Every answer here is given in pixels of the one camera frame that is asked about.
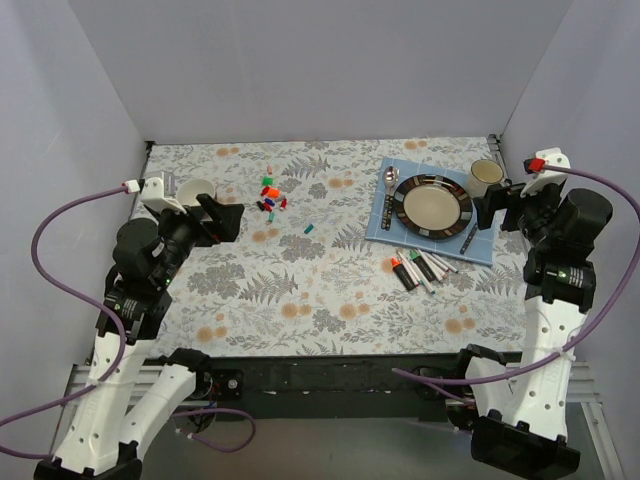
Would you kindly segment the black orange highlighter body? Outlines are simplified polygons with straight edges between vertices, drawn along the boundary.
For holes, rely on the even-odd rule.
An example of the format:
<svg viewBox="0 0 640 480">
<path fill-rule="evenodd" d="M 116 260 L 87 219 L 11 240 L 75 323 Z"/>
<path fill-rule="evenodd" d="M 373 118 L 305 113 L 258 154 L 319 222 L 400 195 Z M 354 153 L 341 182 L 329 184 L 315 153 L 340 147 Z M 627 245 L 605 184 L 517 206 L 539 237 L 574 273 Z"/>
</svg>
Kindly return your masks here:
<svg viewBox="0 0 640 480">
<path fill-rule="evenodd" d="M 391 258 L 392 271 L 396 277 L 400 280 L 402 285 L 407 291 L 411 291 L 416 288 L 417 283 L 412 279 L 408 270 L 401 261 L 395 257 Z"/>
</svg>

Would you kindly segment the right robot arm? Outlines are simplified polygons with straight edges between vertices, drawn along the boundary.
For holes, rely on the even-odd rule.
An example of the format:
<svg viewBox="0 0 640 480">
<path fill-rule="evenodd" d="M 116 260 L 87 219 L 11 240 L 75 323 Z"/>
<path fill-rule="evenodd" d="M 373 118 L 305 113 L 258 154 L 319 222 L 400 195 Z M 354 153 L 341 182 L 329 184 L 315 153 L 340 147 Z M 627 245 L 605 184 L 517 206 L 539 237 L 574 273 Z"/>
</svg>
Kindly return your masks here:
<svg viewBox="0 0 640 480">
<path fill-rule="evenodd" d="M 574 473 L 579 451 L 567 445 L 566 396 L 573 352 L 563 347 L 581 331 L 593 305 L 596 275 L 588 256 L 613 215 L 611 203 L 588 189 L 561 192 L 548 184 L 527 195 L 522 184 L 494 185 L 474 204 L 480 228 L 496 211 L 505 213 L 504 231 L 519 231 L 530 242 L 523 269 L 526 332 L 513 382 L 489 383 L 475 362 L 452 373 L 454 389 L 474 397 L 474 460 L 524 479 L 560 479 Z"/>
</svg>

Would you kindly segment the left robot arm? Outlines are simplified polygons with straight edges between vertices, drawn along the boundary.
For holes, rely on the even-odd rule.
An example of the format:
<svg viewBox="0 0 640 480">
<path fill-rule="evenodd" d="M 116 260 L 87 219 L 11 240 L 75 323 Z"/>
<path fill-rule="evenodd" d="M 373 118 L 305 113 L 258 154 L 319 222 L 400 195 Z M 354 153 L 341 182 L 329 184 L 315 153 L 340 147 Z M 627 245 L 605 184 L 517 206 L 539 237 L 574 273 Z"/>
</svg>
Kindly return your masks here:
<svg viewBox="0 0 640 480">
<path fill-rule="evenodd" d="M 99 307 L 87 394 L 69 430 L 34 472 L 37 479 L 137 479 L 156 435 L 187 397 L 205 398 L 213 386 L 209 358 L 193 349 L 169 356 L 154 385 L 129 404 L 141 367 L 172 298 L 168 288 L 191 251 L 239 235 L 244 207 L 206 193 L 178 212 L 152 207 L 149 217 L 121 226 L 114 265 Z"/>
</svg>

